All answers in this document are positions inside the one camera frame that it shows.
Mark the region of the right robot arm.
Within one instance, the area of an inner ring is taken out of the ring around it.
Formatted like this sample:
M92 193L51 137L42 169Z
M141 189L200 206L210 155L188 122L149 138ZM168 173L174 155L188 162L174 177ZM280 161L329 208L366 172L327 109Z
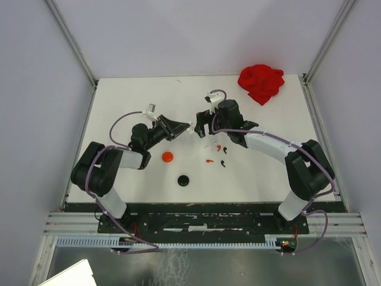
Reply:
M273 218L278 232L287 233L316 198L335 190L335 173L317 141L281 138L245 120L235 100L213 100L211 96L205 99L210 108L196 115L195 132L200 138L208 133L225 133L233 143L262 152L285 165L291 190Z

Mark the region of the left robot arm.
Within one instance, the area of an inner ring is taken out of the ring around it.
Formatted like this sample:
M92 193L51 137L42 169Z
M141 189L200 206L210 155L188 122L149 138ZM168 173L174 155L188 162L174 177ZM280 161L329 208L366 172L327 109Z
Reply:
M132 218L125 214L127 204L114 188L121 168L143 170L151 154L149 150L163 140L172 141L191 125L176 122L163 115L154 120L149 128L144 123L134 125L130 142L125 147L105 146L91 142L71 172L71 183L91 196L101 210L111 217L111 226L118 232L126 232Z

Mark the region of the white round earbud case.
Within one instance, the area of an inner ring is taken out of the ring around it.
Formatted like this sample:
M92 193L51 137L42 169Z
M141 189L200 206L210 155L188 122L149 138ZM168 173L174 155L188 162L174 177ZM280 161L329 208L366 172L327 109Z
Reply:
M195 130L195 124L193 122L190 122L189 123L189 127L187 128L187 132L189 134L193 134L194 133L194 130Z

